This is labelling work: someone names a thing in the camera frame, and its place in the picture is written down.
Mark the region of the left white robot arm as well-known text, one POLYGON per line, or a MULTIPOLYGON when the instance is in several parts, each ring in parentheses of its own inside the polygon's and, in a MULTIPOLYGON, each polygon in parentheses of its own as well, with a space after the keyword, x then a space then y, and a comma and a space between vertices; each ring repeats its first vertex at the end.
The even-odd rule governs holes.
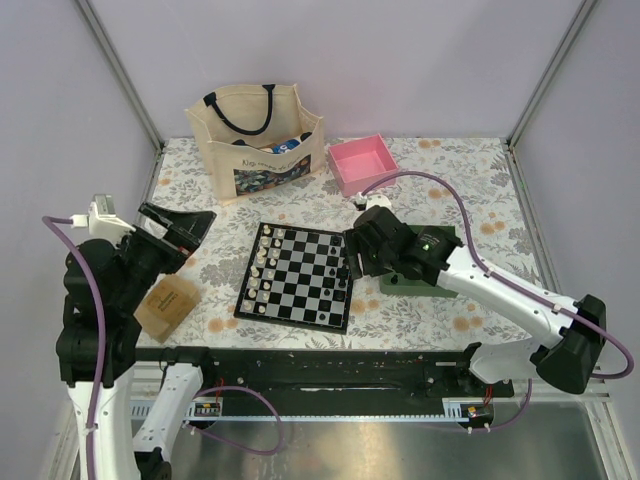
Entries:
POLYGON ((161 275, 174 274, 200 247, 212 211, 178 212, 149 202, 142 216, 164 227, 156 237, 121 220, 111 196, 94 196, 84 214, 46 216, 67 246, 63 329, 56 341, 61 380, 74 406, 84 479, 169 479, 171 454, 188 406, 216 386, 205 347, 177 347, 160 392, 138 432, 130 398, 141 326, 134 313, 161 275))

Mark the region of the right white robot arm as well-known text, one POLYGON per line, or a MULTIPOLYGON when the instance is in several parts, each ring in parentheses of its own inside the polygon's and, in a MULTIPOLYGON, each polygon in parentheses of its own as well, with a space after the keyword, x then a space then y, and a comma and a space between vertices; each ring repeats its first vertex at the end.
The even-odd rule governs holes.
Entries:
POLYGON ((364 211, 345 235, 355 277, 393 273, 422 281, 466 296, 529 334, 525 341, 468 346, 455 371, 462 393, 530 378, 570 394, 586 390, 604 345, 597 329, 606 309, 599 299, 576 301, 539 288, 482 262, 454 233, 437 226, 413 231, 386 207, 364 211))

